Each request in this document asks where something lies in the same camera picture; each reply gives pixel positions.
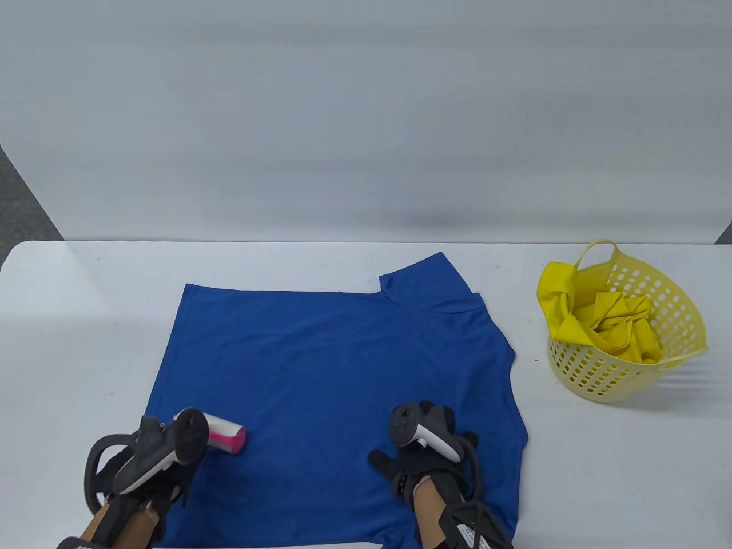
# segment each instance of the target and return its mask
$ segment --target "yellow towel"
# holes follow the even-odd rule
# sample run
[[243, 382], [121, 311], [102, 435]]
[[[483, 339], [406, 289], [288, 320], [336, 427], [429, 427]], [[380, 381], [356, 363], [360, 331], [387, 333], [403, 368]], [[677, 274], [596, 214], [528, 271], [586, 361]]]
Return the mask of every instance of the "yellow towel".
[[623, 360], [654, 364], [661, 348], [646, 316], [648, 296], [626, 298], [621, 292], [597, 291], [592, 268], [549, 263], [539, 279], [537, 298], [555, 341], [597, 347]]

